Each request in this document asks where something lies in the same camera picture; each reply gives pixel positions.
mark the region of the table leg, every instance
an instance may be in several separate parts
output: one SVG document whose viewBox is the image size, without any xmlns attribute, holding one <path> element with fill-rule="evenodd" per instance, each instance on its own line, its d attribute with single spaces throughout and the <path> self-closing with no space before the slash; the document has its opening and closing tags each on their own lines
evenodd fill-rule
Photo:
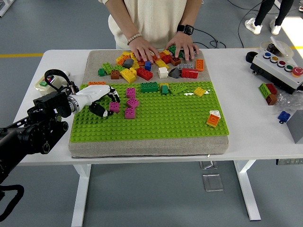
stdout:
<svg viewBox="0 0 303 227">
<path fill-rule="evenodd" d="M 246 171 L 252 166 L 252 164 L 254 164 L 255 161 L 256 160 L 234 161 L 247 212 L 251 221 L 261 220 L 256 200 L 251 189 L 250 180 L 246 173 Z"/>
<path fill-rule="evenodd" d="M 74 214 L 72 216 L 71 227 L 81 227 L 83 224 L 84 211 L 87 190 L 89 188 L 89 175 L 91 164 L 88 165 L 74 165 L 78 174 L 80 175 L 77 196 L 75 201 Z"/>
</svg>

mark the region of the white robotic hand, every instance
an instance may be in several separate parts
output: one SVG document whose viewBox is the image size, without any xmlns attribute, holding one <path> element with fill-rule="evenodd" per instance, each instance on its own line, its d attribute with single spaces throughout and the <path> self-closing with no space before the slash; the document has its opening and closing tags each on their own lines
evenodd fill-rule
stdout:
<svg viewBox="0 0 303 227">
<path fill-rule="evenodd" d="M 105 95 L 108 95 L 113 102 L 120 102 L 119 95 L 113 87 L 109 85 L 90 85 L 75 95 L 68 96 L 71 112 L 77 114 L 84 106 L 88 105 L 89 110 L 99 117 L 113 115 L 113 111 L 107 111 L 104 107 L 96 103 L 96 101 Z"/>
</svg>

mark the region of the pink lego brick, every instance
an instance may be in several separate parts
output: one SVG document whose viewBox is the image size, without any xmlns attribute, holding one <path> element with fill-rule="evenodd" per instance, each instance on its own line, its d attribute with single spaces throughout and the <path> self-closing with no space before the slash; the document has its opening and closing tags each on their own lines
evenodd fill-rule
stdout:
<svg viewBox="0 0 303 227">
<path fill-rule="evenodd" d="M 109 110 L 114 111 L 114 113 L 118 113 L 120 110 L 120 104 L 118 102 L 110 102 Z"/>
<path fill-rule="evenodd" d="M 136 111 L 134 108 L 126 108 L 125 109 L 125 119 L 135 119 Z"/>
<path fill-rule="evenodd" d="M 126 89 L 126 98 L 136 98 L 136 89 L 134 87 L 128 87 Z"/>
<path fill-rule="evenodd" d="M 126 104 L 128 107 L 136 108 L 137 106 L 139 106 L 139 101 L 134 97 L 131 97 L 127 100 Z"/>
</svg>

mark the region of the hand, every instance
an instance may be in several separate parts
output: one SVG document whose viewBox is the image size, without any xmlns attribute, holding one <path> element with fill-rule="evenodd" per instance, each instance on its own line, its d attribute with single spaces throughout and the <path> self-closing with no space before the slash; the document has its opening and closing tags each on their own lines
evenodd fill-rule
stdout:
<svg viewBox="0 0 303 227">
<path fill-rule="evenodd" d="M 189 60 L 189 56 L 191 59 L 195 58 L 195 52 L 199 54 L 199 47 L 196 44 L 193 44 L 193 40 L 191 36 L 183 33 L 177 32 L 175 36 L 166 44 L 165 49 L 168 49 L 170 46 L 176 46 L 175 58 L 179 56 L 180 49 L 183 48 L 185 54 L 185 60 Z"/>
<path fill-rule="evenodd" d="M 153 47 L 147 40 L 143 39 L 142 36 L 139 36 L 132 40 L 129 43 L 129 47 L 131 48 L 131 51 L 134 53 L 138 61 L 141 60 L 139 52 L 143 58 L 143 61 L 147 61 L 148 58 L 148 60 L 153 63 L 151 51 L 157 56 L 157 58 L 160 58 L 157 49 Z"/>
</svg>

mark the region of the table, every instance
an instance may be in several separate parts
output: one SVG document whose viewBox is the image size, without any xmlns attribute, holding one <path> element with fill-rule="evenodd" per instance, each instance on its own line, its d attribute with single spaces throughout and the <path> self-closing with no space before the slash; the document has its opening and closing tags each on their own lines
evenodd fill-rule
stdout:
<svg viewBox="0 0 303 227">
<path fill-rule="evenodd" d="M 268 83 L 251 73 L 247 52 L 258 49 L 203 49 L 211 81 L 216 90 L 227 126 L 229 147 L 222 155 L 180 157 L 116 157 L 72 159 L 68 150 L 70 130 L 48 155 L 26 156 L 20 166 L 74 165 L 80 175 L 72 226 L 82 226 L 91 164 L 190 162 L 233 160 L 250 220 L 261 220 L 247 176 L 257 159 L 303 158 L 303 145 L 295 144 L 286 124 L 279 124 L 279 111 L 268 106 L 258 87 Z M 82 83 L 90 50 L 50 50 L 44 53 L 22 101 L 15 121 L 27 116 L 33 99 L 40 97 L 34 84 L 49 69 L 71 72 L 76 85 Z M 73 115 L 65 119 L 71 126 Z"/>
</svg>

